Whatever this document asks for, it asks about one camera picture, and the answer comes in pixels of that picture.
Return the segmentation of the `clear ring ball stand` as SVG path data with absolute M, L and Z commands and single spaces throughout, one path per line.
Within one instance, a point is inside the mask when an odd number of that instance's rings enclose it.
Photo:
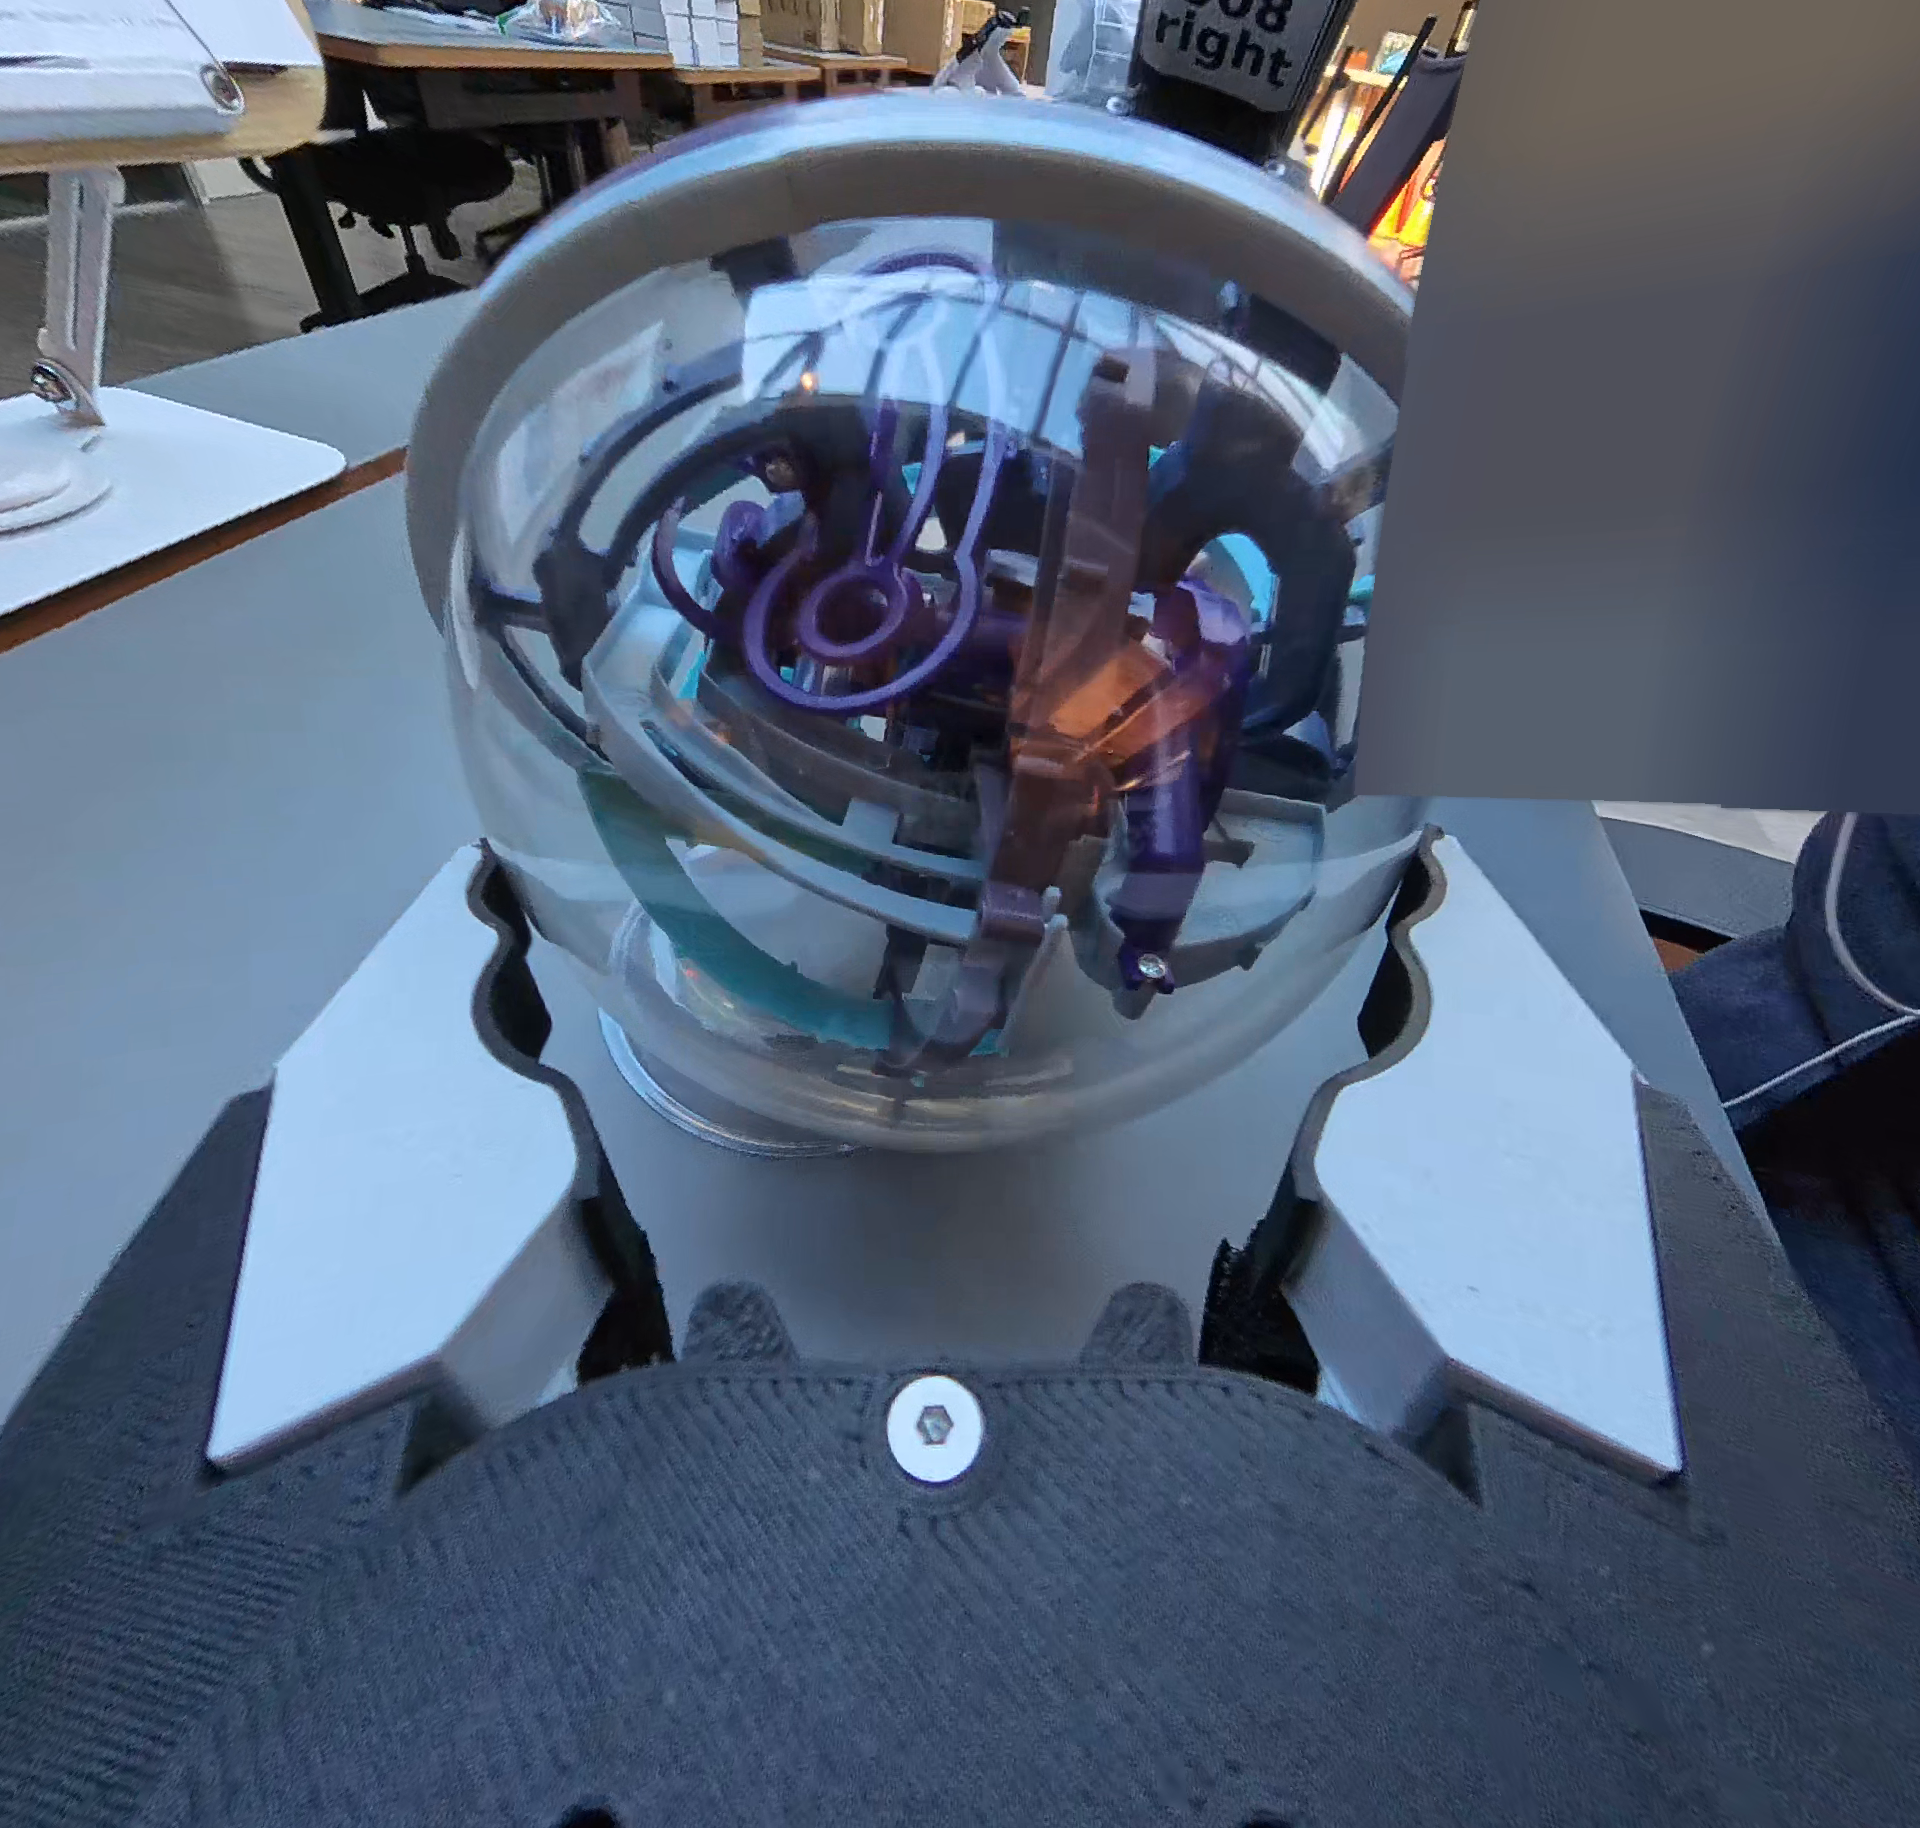
M 703 1143 L 766 1162 L 835 1159 L 867 1143 L 867 1135 L 847 1139 L 823 1133 L 762 1106 L 740 1103 L 664 1055 L 649 1054 L 607 1006 L 596 1006 L 595 1016 L 607 1055 L 630 1094 L 663 1121 Z

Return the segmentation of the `black office chair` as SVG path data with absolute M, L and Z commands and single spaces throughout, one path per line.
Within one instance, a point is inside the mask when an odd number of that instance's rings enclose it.
M 455 210 L 493 201 L 515 180 L 500 145 L 477 133 L 430 128 L 362 129 L 269 159 L 244 158 L 240 168 L 278 199 L 294 235 L 317 297 L 306 330 L 460 294 L 460 282 L 429 268 L 416 232 L 429 232 L 444 259 L 458 259 Z M 339 235 L 353 221 L 399 235 L 401 275 L 369 290 L 355 282 Z

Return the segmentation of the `clear plastic maze ball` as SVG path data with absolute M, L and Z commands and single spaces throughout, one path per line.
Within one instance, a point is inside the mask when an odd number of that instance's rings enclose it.
M 484 835 L 669 1087 L 958 1151 L 1136 1117 L 1351 964 L 1412 294 L 1047 99 L 699 129 L 535 227 L 407 534 Z

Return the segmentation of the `black mesh seat cushion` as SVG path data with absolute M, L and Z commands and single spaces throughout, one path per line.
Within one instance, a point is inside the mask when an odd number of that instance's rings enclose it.
M 1707 948 L 1775 929 L 1817 809 L 1598 799 L 1595 811 L 1647 928 Z

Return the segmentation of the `clear plastic container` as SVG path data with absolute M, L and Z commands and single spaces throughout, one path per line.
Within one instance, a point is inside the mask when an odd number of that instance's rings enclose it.
M 1051 99 L 1113 110 L 1129 96 L 1142 0 L 1055 0 L 1045 67 Z

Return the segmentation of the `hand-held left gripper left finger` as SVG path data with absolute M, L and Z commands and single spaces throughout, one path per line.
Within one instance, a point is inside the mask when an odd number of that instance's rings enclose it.
M 533 932 L 448 858 L 278 1060 L 204 1444 L 240 1474 L 397 1401 L 457 1440 L 671 1357 L 654 1250 L 545 1060 Z

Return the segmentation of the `wooden document stand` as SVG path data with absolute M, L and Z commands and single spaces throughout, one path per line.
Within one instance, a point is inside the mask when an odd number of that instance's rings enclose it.
M 304 0 L 291 0 L 319 45 Z M 339 447 L 105 386 L 127 172 L 301 149 L 319 66 L 89 63 L 3 56 L 4 176 L 47 180 L 45 304 L 28 388 L 3 400 L 3 607 L 87 584 L 319 490 Z

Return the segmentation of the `wooden work table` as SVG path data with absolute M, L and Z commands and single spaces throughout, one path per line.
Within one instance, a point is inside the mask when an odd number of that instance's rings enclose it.
M 906 85 L 892 56 L 771 50 L 766 63 L 687 66 L 615 45 L 519 39 L 490 21 L 426 16 L 350 0 L 304 0 L 329 77 L 329 101 L 371 107 L 436 133 L 525 139 L 550 201 L 646 154 L 663 138 L 810 98 Z

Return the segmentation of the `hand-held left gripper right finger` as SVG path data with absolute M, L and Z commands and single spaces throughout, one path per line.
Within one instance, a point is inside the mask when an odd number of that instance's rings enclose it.
M 1463 844 L 1426 829 L 1205 1363 L 1439 1455 L 1472 1408 L 1632 1479 L 1685 1469 L 1639 1076 Z

